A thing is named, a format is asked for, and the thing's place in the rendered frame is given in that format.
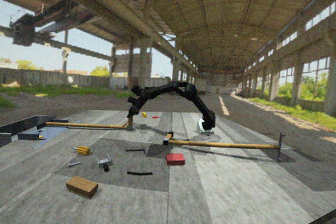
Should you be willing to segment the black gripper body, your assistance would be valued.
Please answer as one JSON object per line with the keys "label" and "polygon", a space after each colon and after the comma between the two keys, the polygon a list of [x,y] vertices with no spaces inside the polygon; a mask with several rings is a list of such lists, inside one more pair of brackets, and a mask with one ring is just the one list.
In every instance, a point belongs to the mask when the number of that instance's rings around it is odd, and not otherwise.
{"label": "black gripper body", "polygon": [[138,102],[137,102],[136,106],[133,105],[133,106],[130,107],[130,110],[133,113],[135,113],[136,115],[139,114],[140,108],[145,104],[145,102],[142,101],[140,98],[138,98],[137,100],[138,100]]}

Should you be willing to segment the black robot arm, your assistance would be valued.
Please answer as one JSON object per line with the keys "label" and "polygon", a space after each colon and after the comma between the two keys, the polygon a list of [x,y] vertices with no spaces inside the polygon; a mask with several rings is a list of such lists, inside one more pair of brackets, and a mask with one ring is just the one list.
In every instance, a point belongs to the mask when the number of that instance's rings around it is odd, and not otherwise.
{"label": "black robot arm", "polygon": [[[182,91],[179,87],[185,87],[185,90]],[[139,98],[144,102],[147,102],[148,99],[152,100],[160,94],[175,91],[180,96],[185,97],[189,101],[192,101],[197,106],[198,110],[203,115],[202,119],[204,120],[204,122],[202,122],[202,126],[204,130],[212,130],[212,128],[216,127],[215,113],[211,110],[208,110],[203,101],[199,98],[198,91],[194,84],[174,81],[163,86],[144,87],[143,89],[138,84],[135,84],[132,87],[131,91],[139,96]],[[131,96],[129,96],[127,101],[134,104],[134,106],[136,106],[138,102],[136,98],[133,98]]]}

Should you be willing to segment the brown wooden block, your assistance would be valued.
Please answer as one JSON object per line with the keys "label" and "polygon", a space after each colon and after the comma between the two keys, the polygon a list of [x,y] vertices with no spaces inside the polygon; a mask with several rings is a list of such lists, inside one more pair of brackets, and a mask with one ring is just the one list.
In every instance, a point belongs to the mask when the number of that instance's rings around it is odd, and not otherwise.
{"label": "brown wooden block", "polygon": [[66,187],[72,193],[91,199],[97,193],[98,183],[74,176],[66,182]]}

